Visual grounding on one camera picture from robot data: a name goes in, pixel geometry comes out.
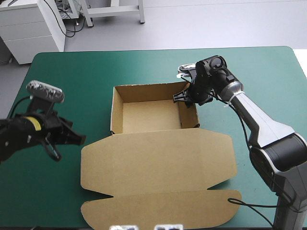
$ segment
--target white stand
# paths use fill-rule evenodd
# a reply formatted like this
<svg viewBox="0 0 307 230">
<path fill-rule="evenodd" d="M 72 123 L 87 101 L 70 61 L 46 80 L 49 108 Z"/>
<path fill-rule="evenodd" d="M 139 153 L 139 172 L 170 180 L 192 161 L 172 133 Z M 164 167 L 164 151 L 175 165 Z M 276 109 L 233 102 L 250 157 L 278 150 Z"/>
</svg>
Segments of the white stand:
<svg viewBox="0 0 307 230">
<path fill-rule="evenodd" d="M 136 6 L 119 6 L 119 0 L 111 0 L 111 7 L 89 8 L 87 0 L 81 0 L 83 13 L 88 26 L 92 27 L 91 18 L 118 16 L 127 14 L 140 14 L 140 22 L 145 23 L 143 0 L 139 0 Z"/>
</svg>

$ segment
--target green tabletop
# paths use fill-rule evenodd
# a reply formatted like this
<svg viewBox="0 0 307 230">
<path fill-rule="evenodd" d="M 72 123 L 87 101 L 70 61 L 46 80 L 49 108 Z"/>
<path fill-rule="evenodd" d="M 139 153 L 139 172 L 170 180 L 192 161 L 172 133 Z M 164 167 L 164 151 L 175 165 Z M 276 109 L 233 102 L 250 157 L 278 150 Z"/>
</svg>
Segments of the green tabletop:
<svg viewBox="0 0 307 230">
<path fill-rule="evenodd" d="M 292 49 L 253 47 L 223 49 L 145 50 L 42 53 L 35 57 L 16 97 L 28 95 L 26 84 L 39 80 L 65 92 L 59 115 L 87 135 L 85 145 L 110 135 L 113 86 L 175 82 L 177 67 L 222 55 L 244 84 L 246 95 L 273 119 L 289 124 L 307 138 L 307 80 Z M 22 102 L 17 112 L 24 112 Z M 237 189 L 246 202 L 274 205 L 277 197 L 253 169 L 238 117 L 224 104 L 198 106 L 201 128 L 233 138 L 238 174 L 214 189 Z M 15 153 L 0 165 L 0 226 L 88 227 L 80 207 L 104 197 L 80 186 L 82 146 L 59 146 L 63 159 L 56 163 L 41 146 Z M 274 209 L 259 208 L 271 221 Z M 225 227 L 268 227 L 247 207 Z"/>
</svg>

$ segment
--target open cardboard box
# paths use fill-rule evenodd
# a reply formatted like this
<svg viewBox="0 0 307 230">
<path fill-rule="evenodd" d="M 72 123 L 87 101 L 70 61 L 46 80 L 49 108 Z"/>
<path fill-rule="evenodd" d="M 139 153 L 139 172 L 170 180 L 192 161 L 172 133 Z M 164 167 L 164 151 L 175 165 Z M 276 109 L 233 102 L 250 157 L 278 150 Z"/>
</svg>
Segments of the open cardboard box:
<svg viewBox="0 0 307 230">
<path fill-rule="evenodd" d="M 185 87 L 177 82 L 114 88 L 112 136 L 82 150 L 82 187 L 113 196 L 82 205 L 92 228 L 208 228 L 237 212 L 227 198 L 240 199 L 238 191 L 207 190 L 236 175 L 232 140 L 198 128 L 194 105 L 173 103 L 173 94 Z"/>
<path fill-rule="evenodd" d="M 111 133 L 141 133 L 199 127 L 195 105 L 174 103 L 173 94 L 186 82 L 115 86 Z"/>
</svg>

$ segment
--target black cable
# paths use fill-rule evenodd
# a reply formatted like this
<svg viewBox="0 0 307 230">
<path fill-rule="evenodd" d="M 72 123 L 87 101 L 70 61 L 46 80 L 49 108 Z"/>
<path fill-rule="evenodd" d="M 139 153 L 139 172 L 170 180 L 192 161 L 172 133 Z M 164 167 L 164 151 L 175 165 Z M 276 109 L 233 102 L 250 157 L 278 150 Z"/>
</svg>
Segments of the black cable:
<svg viewBox="0 0 307 230">
<path fill-rule="evenodd" d="M 244 125 L 244 121 L 243 121 L 241 115 L 239 114 L 239 112 L 238 112 L 231 104 L 229 104 L 228 102 L 226 102 L 226 101 L 224 101 L 224 100 L 218 98 L 217 96 L 215 96 L 215 95 L 213 95 L 213 94 L 211 94 L 211 93 L 207 93 L 207 94 L 210 95 L 210 96 L 212 96 L 212 97 L 214 97 L 217 101 L 220 101 L 220 102 L 223 102 L 224 104 L 229 105 L 229 107 L 232 108 L 232 110 L 237 114 L 237 116 L 238 116 L 238 118 L 239 118 L 239 120 L 240 120 L 240 122 L 241 122 L 241 126 L 242 126 L 242 128 L 243 128 L 246 146 L 247 146 L 248 150 L 250 151 L 250 146 L 249 146 L 249 144 L 248 144 L 248 134 L 247 134 L 247 132 L 246 132 L 246 128 L 245 128 L 245 125 Z"/>
<path fill-rule="evenodd" d="M 67 14 L 67 12 L 65 12 L 65 11 L 62 10 L 61 8 L 58 8 L 58 10 L 61 11 L 61 12 L 63 12 L 63 13 L 65 13 L 65 14 L 69 17 L 69 19 L 71 19 L 71 17 L 69 16 L 69 14 Z M 73 30 L 69 30 L 69 29 L 66 29 L 66 30 L 69 31 L 69 32 L 77 33 L 77 32 L 80 32 L 80 31 L 84 28 L 84 25 L 85 25 L 85 18 L 84 18 L 84 20 L 83 20 L 83 24 L 82 24 L 82 27 L 81 27 L 80 30 L 76 30 L 76 26 L 75 26 L 75 25 L 73 25 L 73 26 L 74 26 L 74 31 L 73 31 Z"/>
<path fill-rule="evenodd" d="M 26 97 L 23 97 L 22 99 L 20 99 L 18 102 L 16 102 L 16 104 L 14 105 L 13 109 L 12 109 L 12 112 L 11 112 L 11 115 L 10 115 L 10 118 L 13 117 L 13 114 L 17 108 L 17 106 L 19 105 L 20 102 L 26 100 L 26 99 L 30 99 L 30 96 L 26 96 Z"/>
<path fill-rule="evenodd" d="M 243 202 L 243 201 L 241 201 L 241 200 L 235 199 L 235 198 L 229 198 L 229 199 L 227 199 L 227 201 L 228 201 L 229 203 L 232 203 L 232 204 L 236 204 L 236 205 L 239 204 L 239 205 L 243 205 L 243 206 L 249 207 L 250 209 L 252 209 L 253 211 L 255 211 L 257 214 L 259 214 L 262 218 L 264 218 L 264 219 L 271 225 L 271 227 L 272 227 L 273 229 L 275 229 L 275 226 L 272 224 L 272 222 L 270 222 L 269 219 L 267 219 L 261 212 L 259 212 L 259 211 L 256 210 L 255 208 L 253 208 L 252 205 L 247 204 L 247 203 L 245 203 L 245 202 Z"/>
<path fill-rule="evenodd" d="M 61 32 L 62 32 L 66 37 L 74 37 L 74 36 L 76 35 L 76 32 L 75 32 L 75 31 L 76 31 L 76 27 L 74 26 L 75 31 L 74 31 L 74 33 L 73 33 L 72 36 L 66 35 L 66 34 L 63 32 L 63 30 L 62 30 L 62 28 L 61 28 L 61 26 L 60 26 L 60 24 L 59 24 L 58 18 L 57 18 L 57 16 L 56 16 L 56 14 L 54 13 L 53 9 L 51 8 L 51 6 L 49 5 L 49 3 L 48 3 L 46 0 L 44 0 L 44 2 L 45 2 L 45 3 L 47 4 L 47 6 L 51 9 L 51 11 L 52 11 L 54 17 L 55 17 L 56 20 L 57 20 L 57 23 L 58 23 L 58 26 L 59 26 L 59 29 L 61 30 Z"/>
<path fill-rule="evenodd" d="M 254 204 L 248 204 L 243 202 L 242 200 L 236 199 L 236 198 L 228 198 L 227 201 L 229 203 L 235 204 L 235 205 L 242 205 L 242 206 L 251 206 L 251 207 L 265 207 L 265 208 L 273 208 L 273 207 L 280 207 L 278 205 L 254 205 Z"/>
</svg>

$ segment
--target white floor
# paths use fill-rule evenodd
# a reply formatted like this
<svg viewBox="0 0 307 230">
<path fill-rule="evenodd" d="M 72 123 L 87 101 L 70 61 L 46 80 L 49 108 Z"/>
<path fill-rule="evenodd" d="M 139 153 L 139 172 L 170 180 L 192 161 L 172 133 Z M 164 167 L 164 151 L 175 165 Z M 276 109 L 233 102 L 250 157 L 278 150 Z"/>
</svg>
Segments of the white floor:
<svg viewBox="0 0 307 230">
<path fill-rule="evenodd" d="M 107 0 L 88 0 L 92 7 Z M 122 0 L 123 5 L 137 0 Z M 94 18 L 66 38 L 65 51 L 289 46 L 307 49 L 307 0 L 144 0 L 138 15 Z M 298 50 L 301 63 L 307 54 Z M 29 65 L 0 66 L 0 118 L 5 118 Z"/>
</svg>

